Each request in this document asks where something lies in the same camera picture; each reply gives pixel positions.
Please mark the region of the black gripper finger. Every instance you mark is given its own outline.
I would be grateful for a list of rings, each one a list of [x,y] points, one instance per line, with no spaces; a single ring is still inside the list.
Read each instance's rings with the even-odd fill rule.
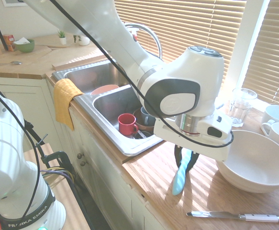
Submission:
[[[186,172],[189,172],[193,166],[195,165],[197,159],[199,157],[199,154],[198,153],[192,153],[191,156],[190,156],[190,161],[186,167]]]
[[[174,148],[174,156],[175,156],[175,161],[176,161],[176,165],[179,168],[181,165],[181,161],[182,161],[182,147],[175,145]]]

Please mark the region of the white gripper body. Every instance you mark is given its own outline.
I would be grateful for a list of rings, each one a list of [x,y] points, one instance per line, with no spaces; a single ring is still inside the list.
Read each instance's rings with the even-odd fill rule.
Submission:
[[[185,115],[157,119],[154,134],[180,147],[190,149],[217,161],[228,158],[231,145],[231,118],[227,115],[196,117],[189,125],[182,122]]]

